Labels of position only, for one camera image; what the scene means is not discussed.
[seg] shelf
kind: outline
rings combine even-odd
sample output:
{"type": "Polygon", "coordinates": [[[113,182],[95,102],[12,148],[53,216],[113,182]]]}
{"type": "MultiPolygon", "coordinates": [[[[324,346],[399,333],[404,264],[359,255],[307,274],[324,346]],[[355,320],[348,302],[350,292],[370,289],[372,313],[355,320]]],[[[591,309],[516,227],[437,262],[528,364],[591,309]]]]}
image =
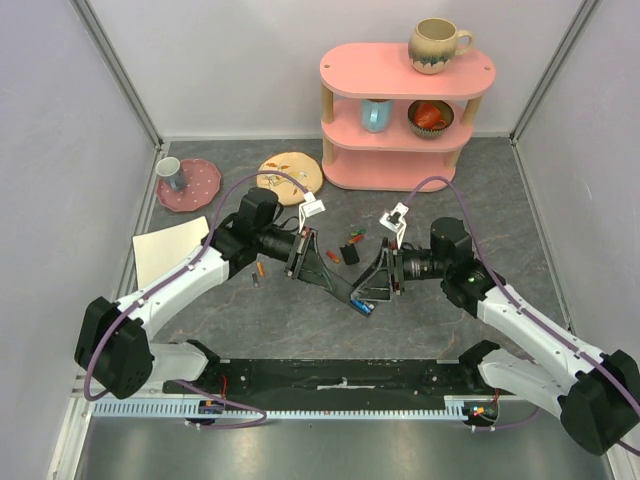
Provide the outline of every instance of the shelf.
{"type": "MultiPolygon", "coordinates": [[[[408,192],[424,178],[440,175],[453,179],[455,168],[444,166],[445,153],[407,153],[345,150],[334,147],[334,162],[322,163],[325,177],[340,188],[408,192]]],[[[425,185],[422,192],[434,192],[443,182],[425,185]]]]}
{"type": "Polygon", "coordinates": [[[382,132],[369,133],[360,122],[360,100],[345,98],[334,103],[333,122],[322,122],[327,138],[339,147],[350,150],[388,150],[397,152],[451,152],[471,138],[473,125],[460,124],[462,108],[453,108],[453,124],[441,136],[433,139],[417,137],[409,127],[407,110],[410,100],[396,100],[389,126],[382,132]]]}
{"type": "Polygon", "coordinates": [[[414,70],[407,48],[407,43],[340,45],[320,62],[322,82],[351,98],[468,100],[481,96],[495,79],[493,62],[477,48],[435,75],[414,70]]]}

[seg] bowl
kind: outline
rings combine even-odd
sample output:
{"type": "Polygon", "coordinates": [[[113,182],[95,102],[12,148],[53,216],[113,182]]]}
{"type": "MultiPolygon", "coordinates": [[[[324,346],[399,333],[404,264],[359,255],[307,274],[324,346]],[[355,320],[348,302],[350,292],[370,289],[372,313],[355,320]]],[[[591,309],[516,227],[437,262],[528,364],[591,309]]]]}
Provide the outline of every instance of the bowl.
{"type": "Polygon", "coordinates": [[[409,106],[409,110],[407,111],[407,114],[409,116],[409,126],[411,127],[411,131],[415,133],[418,137],[426,138],[426,139],[439,137],[444,132],[446,132],[447,129],[453,123],[453,117],[454,117],[453,108],[451,108],[451,106],[447,102],[443,102],[442,100],[416,100],[409,106]],[[423,128],[418,126],[413,121],[413,116],[415,115],[416,110],[422,103],[429,103],[434,107],[436,107],[438,110],[440,110],[440,113],[442,114],[442,118],[445,120],[445,122],[447,122],[447,126],[440,129],[423,128]]]}

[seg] cable connector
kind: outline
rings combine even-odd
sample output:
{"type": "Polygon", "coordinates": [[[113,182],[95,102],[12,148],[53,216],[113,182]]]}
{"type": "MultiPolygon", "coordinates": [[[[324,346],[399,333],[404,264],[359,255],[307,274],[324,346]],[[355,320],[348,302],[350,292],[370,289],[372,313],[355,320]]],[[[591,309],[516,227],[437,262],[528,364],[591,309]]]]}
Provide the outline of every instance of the cable connector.
{"type": "Polygon", "coordinates": [[[402,202],[398,202],[391,212],[385,211],[382,214],[382,217],[380,217],[380,223],[396,234],[396,248],[400,248],[402,246],[404,232],[407,230],[407,222],[404,219],[404,216],[408,211],[409,207],[402,202]]]}
{"type": "Polygon", "coordinates": [[[322,203],[322,200],[316,200],[313,193],[305,193],[304,200],[305,201],[298,206],[298,232],[302,231],[302,227],[304,227],[304,222],[307,218],[325,211],[324,203],[322,203]]]}

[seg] wall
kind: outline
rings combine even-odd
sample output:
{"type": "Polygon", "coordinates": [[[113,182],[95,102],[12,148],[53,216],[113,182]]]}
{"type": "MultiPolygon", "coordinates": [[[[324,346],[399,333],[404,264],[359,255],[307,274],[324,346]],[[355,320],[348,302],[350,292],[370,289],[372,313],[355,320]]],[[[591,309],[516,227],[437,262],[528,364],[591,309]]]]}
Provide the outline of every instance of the wall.
{"type": "Polygon", "coordinates": [[[68,1],[0,2],[0,465],[44,477],[84,308],[119,280],[152,146],[68,1]]]}
{"type": "Polygon", "coordinates": [[[638,18],[602,2],[519,148],[578,334],[640,361],[638,18]]]}
{"type": "Polygon", "coordinates": [[[580,0],[91,0],[163,136],[319,135],[323,54],[406,42],[426,17],[471,30],[498,78],[477,132],[511,131],[580,0]]]}

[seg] red plate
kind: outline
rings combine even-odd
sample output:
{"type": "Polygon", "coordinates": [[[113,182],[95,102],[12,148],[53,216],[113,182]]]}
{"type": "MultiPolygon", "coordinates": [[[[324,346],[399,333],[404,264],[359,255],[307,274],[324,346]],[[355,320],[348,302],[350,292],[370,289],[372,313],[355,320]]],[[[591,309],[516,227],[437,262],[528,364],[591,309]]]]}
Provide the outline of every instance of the red plate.
{"type": "Polygon", "coordinates": [[[207,205],[220,190],[220,172],[213,163],[202,158],[180,162],[187,186],[174,192],[164,180],[158,180],[156,196],[160,204],[174,212],[193,212],[207,205]]]}

